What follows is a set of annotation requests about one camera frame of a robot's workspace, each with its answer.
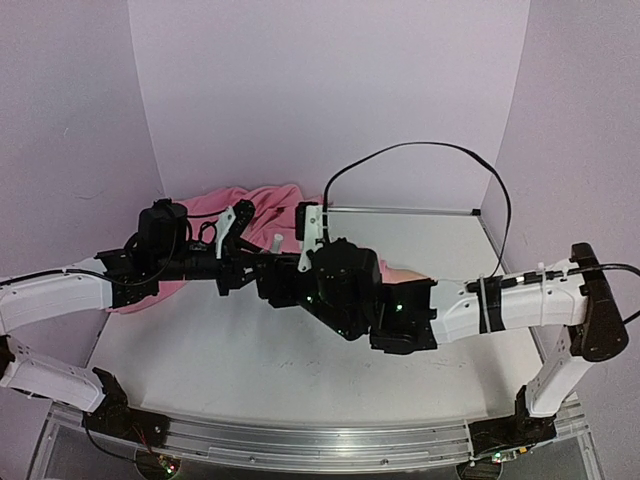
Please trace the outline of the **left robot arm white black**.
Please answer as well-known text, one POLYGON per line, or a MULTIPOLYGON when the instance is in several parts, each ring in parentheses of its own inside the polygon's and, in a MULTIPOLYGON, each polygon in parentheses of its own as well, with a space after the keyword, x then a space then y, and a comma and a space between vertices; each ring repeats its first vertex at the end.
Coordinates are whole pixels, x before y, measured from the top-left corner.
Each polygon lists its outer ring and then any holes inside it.
POLYGON ((241 200, 211 223, 212 240, 194 237, 187 208, 169 199, 143 210, 137 232, 121 249, 79 263, 9 277, 1 282, 1 385, 94 413, 116 437, 131 433, 133 411, 115 376, 75 367, 33 352, 13 338, 15 330, 61 315, 117 310, 157 296, 161 284, 215 280, 222 287, 246 284, 236 247, 255 207, 241 200))

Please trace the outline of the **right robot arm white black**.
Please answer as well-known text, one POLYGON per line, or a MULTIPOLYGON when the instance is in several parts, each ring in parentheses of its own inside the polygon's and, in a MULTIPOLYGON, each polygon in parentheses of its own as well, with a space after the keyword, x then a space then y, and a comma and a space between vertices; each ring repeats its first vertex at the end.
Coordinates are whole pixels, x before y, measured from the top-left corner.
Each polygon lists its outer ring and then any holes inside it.
POLYGON ((261 254, 254 267, 259 295, 271 306, 301 307, 343 339, 367 337, 373 349, 392 355, 475 335, 558 327, 554 349, 519 389, 513 413, 470 425, 478 458, 554 438, 556 414, 584 374, 626 349, 627 321, 606 270, 590 245, 579 243, 569 259, 517 275, 387 284, 376 254, 343 239, 309 258, 261 254))

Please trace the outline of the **white nail polish cap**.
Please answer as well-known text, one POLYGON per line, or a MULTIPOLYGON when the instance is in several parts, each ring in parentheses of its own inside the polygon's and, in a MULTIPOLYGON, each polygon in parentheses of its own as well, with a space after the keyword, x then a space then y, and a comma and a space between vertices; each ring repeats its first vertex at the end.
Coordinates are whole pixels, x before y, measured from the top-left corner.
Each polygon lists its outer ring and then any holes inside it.
POLYGON ((279 254, 280 251, 281 251, 281 246, 282 246, 283 240, 284 240, 284 237, 281 234, 276 233, 273 236, 273 241, 272 241, 270 252, 274 253, 274 254, 279 254))

